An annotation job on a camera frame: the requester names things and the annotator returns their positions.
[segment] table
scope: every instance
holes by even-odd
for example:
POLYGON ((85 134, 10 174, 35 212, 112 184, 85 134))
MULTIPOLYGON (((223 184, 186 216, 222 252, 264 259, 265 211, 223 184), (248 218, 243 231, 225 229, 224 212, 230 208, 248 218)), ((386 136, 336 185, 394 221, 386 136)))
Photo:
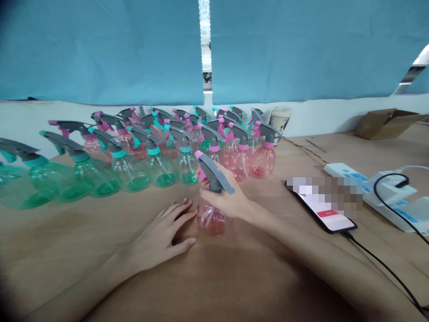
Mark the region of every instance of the table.
MULTIPOLYGON (((403 165, 429 165, 429 127, 414 124, 398 138, 368 141, 352 133, 294 138, 329 162, 343 162, 371 176, 403 165), (305 139, 327 151, 324 153, 305 139)), ((393 280, 342 236, 325 233, 283 186, 287 177, 328 177, 324 163, 282 141, 268 180, 241 184, 245 194, 278 216, 348 251, 393 280)), ((54 161, 72 164, 68 157, 54 161)), ((429 173, 405 172, 418 196, 429 195, 429 173)), ((198 186, 150 187, 106 199, 49 203, 36 209, 0 208, 0 254, 17 310, 28 313, 70 287, 135 238, 172 201, 198 198, 198 186)), ((429 250, 372 208, 353 218, 353 235, 429 304, 429 250)), ((86 321, 318 321, 353 320, 353 309, 287 250, 258 229, 234 222, 235 239, 197 237, 188 253, 123 283, 86 321)), ((196 222, 178 238, 197 235, 196 222)))

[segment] hand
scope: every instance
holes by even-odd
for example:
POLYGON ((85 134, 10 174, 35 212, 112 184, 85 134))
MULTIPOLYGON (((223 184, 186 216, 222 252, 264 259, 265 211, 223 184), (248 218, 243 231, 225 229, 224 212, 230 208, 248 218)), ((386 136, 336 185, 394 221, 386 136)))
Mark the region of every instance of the hand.
POLYGON ((227 178, 228 182, 235 189, 235 193, 230 195, 223 190, 221 193, 211 192, 208 190, 210 181, 207 180, 203 181, 201 184, 201 198, 208 201, 210 204, 231 218, 241 218, 248 221, 246 215, 249 214, 249 209, 252 207, 251 202, 241 191, 240 186, 238 185, 232 172, 225 169, 216 161, 213 162, 219 167, 219 169, 227 178))
POLYGON ((195 244, 193 237, 174 246, 171 244, 179 228, 197 214, 196 211, 188 212, 176 220, 191 204, 192 200, 186 201, 185 198, 181 203, 175 203, 167 210, 162 211, 126 249, 128 262, 135 274, 182 254, 195 244))

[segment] black cable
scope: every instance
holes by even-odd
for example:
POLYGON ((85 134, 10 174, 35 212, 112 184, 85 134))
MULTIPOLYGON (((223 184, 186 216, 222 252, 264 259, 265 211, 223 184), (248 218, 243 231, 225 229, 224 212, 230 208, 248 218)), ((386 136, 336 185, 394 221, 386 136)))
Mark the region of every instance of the black cable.
POLYGON ((425 315, 425 313, 423 312, 423 308, 421 307, 421 305, 419 304, 419 302, 417 301, 417 299, 414 297, 414 295, 411 293, 411 291, 408 289, 408 287, 401 281, 401 279, 385 263, 382 262, 381 259, 379 259, 373 253, 371 253, 369 250, 367 250, 364 246, 362 246, 356 239, 354 239, 354 237, 353 237, 353 235, 351 233, 344 232, 344 233, 341 233, 341 234, 343 236, 347 237, 348 239, 350 239, 351 241, 353 241, 356 245, 358 245, 365 252, 367 252, 374 259, 376 259, 381 265, 383 265, 383 267, 386 268, 389 271, 389 273, 391 273, 393 275, 393 277, 396 278, 396 280, 399 282, 399 284, 402 285, 402 287, 404 288, 404 290, 407 291, 408 295, 411 297, 412 301, 414 302, 415 307, 420 311, 420 313, 422 313, 423 315, 425 315))
POLYGON ((426 244, 428 244, 428 246, 429 246, 429 241, 417 230, 417 228, 416 227, 414 227, 413 226, 413 224, 412 223, 410 223, 407 219, 405 219, 404 217, 402 217, 399 213, 397 213, 394 209, 392 209, 392 207, 390 207, 387 203, 385 203, 384 202, 384 200, 383 199, 381 199, 381 197, 380 197, 380 195, 379 195, 379 193, 377 192, 377 185, 378 185, 378 183, 380 182, 380 180, 381 179, 383 179, 383 178, 385 178, 385 177, 388 177, 388 176, 391 176, 391 175, 399 175, 399 176, 401 176, 401 177, 404 177, 405 178, 405 180, 404 181, 402 181, 402 182, 400 182, 399 184, 397 184, 396 185, 396 187, 397 188, 402 188, 403 186, 406 186, 406 185, 408 185, 409 183, 410 183, 410 178, 409 177, 407 177, 406 175, 404 175, 404 174, 396 174, 396 173, 392 173, 392 174, 385 174, 385 175, 383 175, 383 176, 381 176, 381 177, 379 177, 376 181, 375 181, 375 183, 374 183, 374 193, 375 193, 375 195, 377 196, 377 198, 383 203, 383 205, 385 205, 387 208, 389 208, 391 211, 393 211, 395 214, 397 214, 398 216, 399 216, 399 218, 401 218, 402 220, 404 220, 408 225, 410 225, 410 227, 416 232, 416 234, 417 235, 419 235, 420 236, 420 238, 421 239, 423 239, 423 241, 426 243, 426 244))

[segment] cardboard box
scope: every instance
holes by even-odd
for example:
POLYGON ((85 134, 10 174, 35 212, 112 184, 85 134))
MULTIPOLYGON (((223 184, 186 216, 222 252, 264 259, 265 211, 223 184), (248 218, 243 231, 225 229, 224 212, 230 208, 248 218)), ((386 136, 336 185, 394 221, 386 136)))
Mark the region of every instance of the cardboard box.
POLYGON ((368 140, 393 138, 426 116, 397 109, 371 111, 361 119, 354 134, 368 140))

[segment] white power strip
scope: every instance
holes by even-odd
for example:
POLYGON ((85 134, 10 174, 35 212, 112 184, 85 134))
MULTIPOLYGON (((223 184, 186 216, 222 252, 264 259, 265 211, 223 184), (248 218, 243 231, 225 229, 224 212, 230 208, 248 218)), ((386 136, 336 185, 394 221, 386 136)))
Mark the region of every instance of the white power strip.
MULTIPOLYGON (((362 184, 363 201, 365 201, 368 205, 377 210, 380 214, 382 214, 390 222, 396 225, 399 229, 407 233, 414 233, 414 230, 404 220, 399 218, 399 216, 395 214, 392 210, 390 210, 384 205, 378 206, 371 202, 369 196, 372 194, 372 189, 368 188, 365 185, 365 181, 368 181, 369 179, 363 174, 357 172, 355 169, 350 168, 344 163, 329 163, 323 168, 323 170, 336 178, 356 178, 356 180, 352 180, 350 182, 350 185, 359 186, 362 184)), ((397 211, 403 218, 409 221, 418 231, 420 231, 422 235, 429 236, 429 216, 427 216, 425 220, 418 220, 416 218, 413 218, 403 210, 404 205, 408 205, 408 203, 405 200, 400 200, 399 202, 390 206, 395 211, 397 211)))

